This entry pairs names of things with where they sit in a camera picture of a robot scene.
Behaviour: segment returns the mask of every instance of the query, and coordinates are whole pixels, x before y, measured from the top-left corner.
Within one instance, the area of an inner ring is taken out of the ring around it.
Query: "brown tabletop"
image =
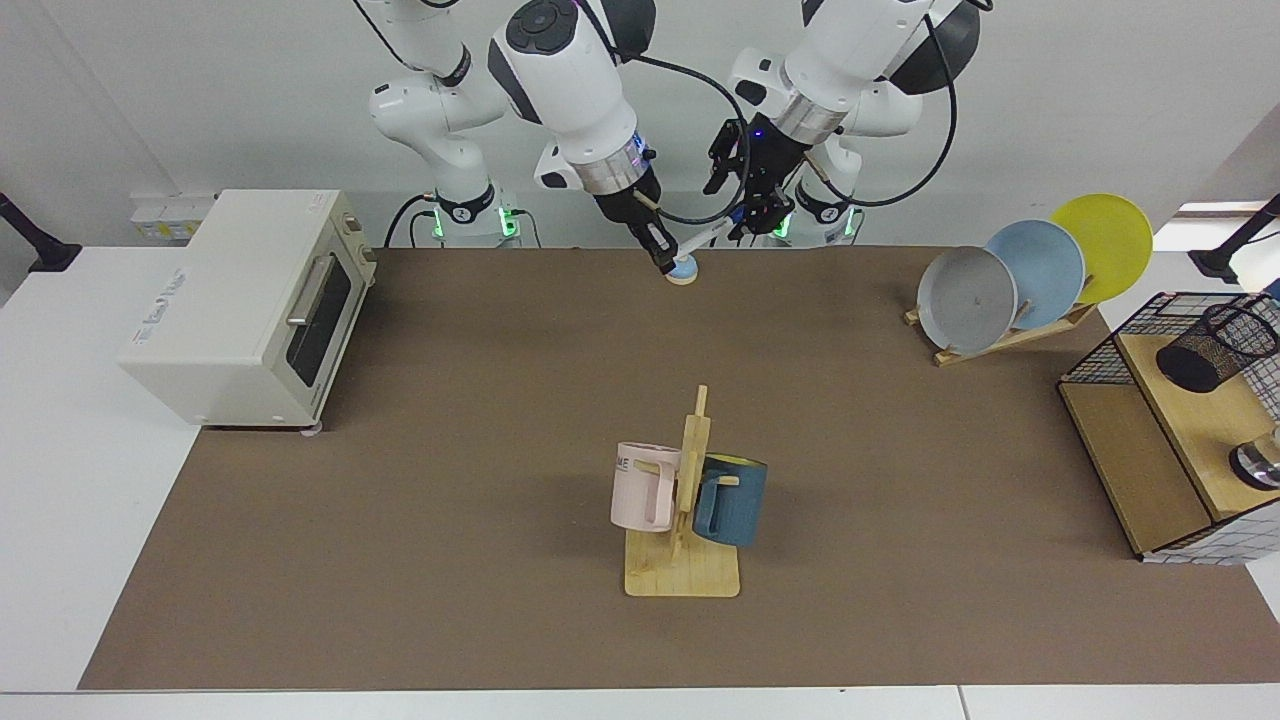
[[[83,676],[133,688],[1280,680],[1243,568],[1133,560],[1053,382],[938,369],[936,249],[392,251],[326,430],[204,432]],[[769,464],[736,600],[622,593],[618,441]]]

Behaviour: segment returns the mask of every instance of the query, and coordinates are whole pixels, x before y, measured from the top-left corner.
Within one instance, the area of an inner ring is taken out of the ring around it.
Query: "mug rack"
[[[712,419],[707,386],[698,386],[694,413],[685,416],[676,473],[676,516],[664,533],[627,530],[623,587],[632,597],[737,597],[741,592],[737,548],[694,533],[694,505],[703,477]],[[736,478],[723,477],[721,484]]]

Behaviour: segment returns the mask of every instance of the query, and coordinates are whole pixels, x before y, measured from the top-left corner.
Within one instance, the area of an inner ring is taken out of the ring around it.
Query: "black wire basket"
[[[1174,384],[1212,392],[1260,360],[1280,354],[1280,336],[1257,313],[1213,305],[1174,342],[1160,348],[1156,364]]]

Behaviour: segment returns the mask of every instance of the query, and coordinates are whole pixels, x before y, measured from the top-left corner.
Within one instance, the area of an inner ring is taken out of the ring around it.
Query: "oven door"
[[[284,319],[288,329],[275,368],[276,377],[312,420],[319,420],[320,405],[367,290],[337,229],[330,224],[325,231],[303,270],[302,290]]]

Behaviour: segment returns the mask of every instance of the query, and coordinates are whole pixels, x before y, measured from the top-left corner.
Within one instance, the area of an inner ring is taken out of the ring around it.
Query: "blue mug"
[[[755,542],[755,527],[764,505],[764,462],[707,454],[703,482],[694,512],[694,532],[721,544],[746,547]]]

